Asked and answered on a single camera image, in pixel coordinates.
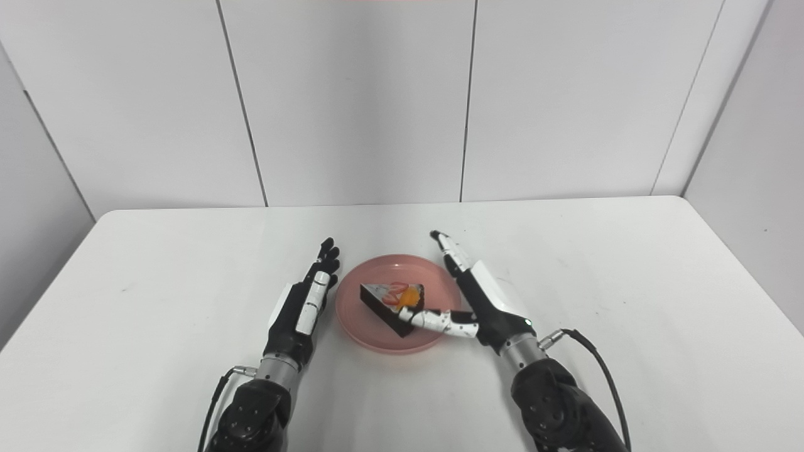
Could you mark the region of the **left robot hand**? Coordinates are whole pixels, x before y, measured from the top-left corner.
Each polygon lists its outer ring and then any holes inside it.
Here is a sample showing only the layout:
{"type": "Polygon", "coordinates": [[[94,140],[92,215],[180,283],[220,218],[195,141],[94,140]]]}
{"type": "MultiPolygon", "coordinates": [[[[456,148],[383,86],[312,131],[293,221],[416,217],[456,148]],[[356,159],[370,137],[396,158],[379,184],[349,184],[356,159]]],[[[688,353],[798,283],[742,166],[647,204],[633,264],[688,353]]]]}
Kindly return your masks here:
{"type": "Polygon", "coordinates": [[[327,306],[330,290],[339,282],[340,249],[329,237],[301,281],[289,285],[274,309],[264,358],[281,358],[302,371],[314,352],[313,333],[327,306]]]}

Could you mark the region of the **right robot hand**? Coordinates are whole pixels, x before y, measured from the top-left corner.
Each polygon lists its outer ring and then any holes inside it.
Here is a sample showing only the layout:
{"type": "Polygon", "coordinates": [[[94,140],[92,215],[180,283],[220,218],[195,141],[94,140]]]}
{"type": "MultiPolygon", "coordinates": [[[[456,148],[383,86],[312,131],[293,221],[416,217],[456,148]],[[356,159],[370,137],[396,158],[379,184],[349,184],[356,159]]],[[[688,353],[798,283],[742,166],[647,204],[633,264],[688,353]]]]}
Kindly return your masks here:
{"type": "Polygon", "coordinates": [[[468,258],[450,235],[433,230],[430,237],[438,244],[445,268],[471,310],[437,313],[424,307],[405,306],[400,307],[396,317],[420,329],[479,340],[499,357],[515,360],[521,367],[546,358],[532,321],[511,305],[488,267],[481,260],[468,258]]]}

